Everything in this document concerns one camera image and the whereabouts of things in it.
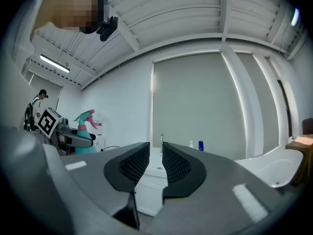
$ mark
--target ceiling light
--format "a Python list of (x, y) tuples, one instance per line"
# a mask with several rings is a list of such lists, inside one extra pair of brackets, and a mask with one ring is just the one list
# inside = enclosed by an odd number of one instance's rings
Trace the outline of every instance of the ceiling light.
[(291, 22), (291, 25), (292, 26), (295, 26), (297, 21), (298, 21), (298, 18), (299, 18), (299, 10), (297, 8), (295, 8), (294, 10), (294, 15), (293, 15), (293, 19), (292, 19), (292, 22)]
[(70, 71), (70, 69), (64, 67), (63, 65), (60, 65), (60, 64), (54, 62), (52, 59), (50, 59), (50, 58), (48, 58), (48, 57), (46, 57), (44, 55), (40, 55), (40, 58), (42, 60), (46, 61), (47, 63), (53, 65), (54, 67), (59, 68), (60, 70), (65, 71), (66, 73), (69, 73), (69, 71)]

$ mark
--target blue bottle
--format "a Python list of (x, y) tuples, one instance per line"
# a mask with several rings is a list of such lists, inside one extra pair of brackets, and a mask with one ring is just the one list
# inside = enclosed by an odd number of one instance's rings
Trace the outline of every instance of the blue bottle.
[(203, 141), (199, 141), (199, 151), (204, 151)]
[[(81, 115), (78, 116), (77, 119), (74, 121), (79, 122), (78, 124), (78, 131), (77, 135), (87, 138), (87, 139), (92, 139), (91, 136), (89, 135), (89, 132), (87, 131), (87, 128), (85, 126), (85, 121), (90, 122), (90, 124), (93, 126), (93, 128), (98, 129), (97, 126), (93, 122), (92, 114), (95, 112), (95, 110), (90, 110), (87, 112), (82, 113)], [(75, 155), (81, 155), (81, 154), (88, 154), (88, 153), (95, 153), (97, 152), (96, 149), (91, 146), (91, 147), (75, 147)]]

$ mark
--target white shirt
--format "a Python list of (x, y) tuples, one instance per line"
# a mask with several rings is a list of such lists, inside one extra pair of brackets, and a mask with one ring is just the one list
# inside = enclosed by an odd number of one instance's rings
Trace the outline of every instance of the white shirt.
[(0, 46), (0, 91), (17, 95), (0, 95), (0, 125), (18, 128), (27, 105), (36, 94), (22, 75), (28, 69), (26, 60), (34, 52), (30, 34), (43, 0), (27, 0), (17, 12), (3, 36)]
[(34, 122), (35, 125), (38, 126), (38, 122), (40, 120), (40, 117), (37, 117), (37, 113), (40, 113), (40, 99), (39, 97), (35, 97), (35, 99), (33, 100), (33, 117), (34, 117)]

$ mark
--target teal spray bottle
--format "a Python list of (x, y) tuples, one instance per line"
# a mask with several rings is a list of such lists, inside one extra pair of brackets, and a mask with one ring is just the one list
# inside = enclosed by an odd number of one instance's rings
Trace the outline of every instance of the teal spray bottle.
[[(95, 112), (95, 110), (90, 110), (87, 112), (82, 113), (81, 115), (78, 116), (75, 121), (79, 122), (78, 124), (78, 131), (77, 135), (90, 139), (91, 136), (89, 135), (89, 132), (87, 131), (87, 128), (85, 126), (85, 121), (88, 121), (93, 128), (98, 129), (97, 126), (93, 122), (92, 114)], [(97, 152), (96, 149), (92, 147), (76, 147), (75, 148), (75, 155), (81, 155), (81, 154), (88, 154), (88, 153), (95, 153)]]

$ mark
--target brown box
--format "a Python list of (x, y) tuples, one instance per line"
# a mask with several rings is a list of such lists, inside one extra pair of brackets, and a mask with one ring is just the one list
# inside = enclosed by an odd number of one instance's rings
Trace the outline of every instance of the brown box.
[(292, 179), (294, 185), (306, 183), (309, 180), (311, 168), (313, 166), (313, 135), (303, 135), (286, 145), (286, 149), (302, 152), (303, 159), (301, 165)]

